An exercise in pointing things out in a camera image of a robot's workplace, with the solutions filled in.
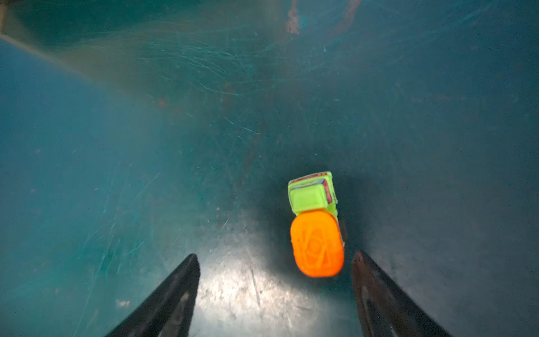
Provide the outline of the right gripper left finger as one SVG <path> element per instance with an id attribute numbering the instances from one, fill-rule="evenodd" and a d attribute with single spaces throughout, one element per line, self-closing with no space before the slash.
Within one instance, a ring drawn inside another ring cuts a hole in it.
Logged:
<path id="1" fill-rule="evenodd" d="M 108 336 L 188 336 L 200 276 L 197 256 L 188 255 Z"/>

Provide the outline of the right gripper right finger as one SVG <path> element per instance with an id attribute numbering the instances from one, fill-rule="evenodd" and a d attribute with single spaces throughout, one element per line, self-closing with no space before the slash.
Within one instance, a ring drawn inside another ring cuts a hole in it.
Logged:
<path id="1" fill-rule="evenodd" d="M 450 336 L 362 250 L 352 260 L 352 287 L 364 336 Z"/>

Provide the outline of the green orange toy truck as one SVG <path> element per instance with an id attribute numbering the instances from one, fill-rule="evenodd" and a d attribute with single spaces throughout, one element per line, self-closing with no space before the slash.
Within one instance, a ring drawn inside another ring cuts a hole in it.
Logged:
<path id="1" fill-rule="evenodd" d="M 345 261 L 345 240 L 338 221 L 330 171 L 289 181 L 288 198 L 295 218 L 290 235 L 299 270 L 312 278 L 334 277 Z"/>

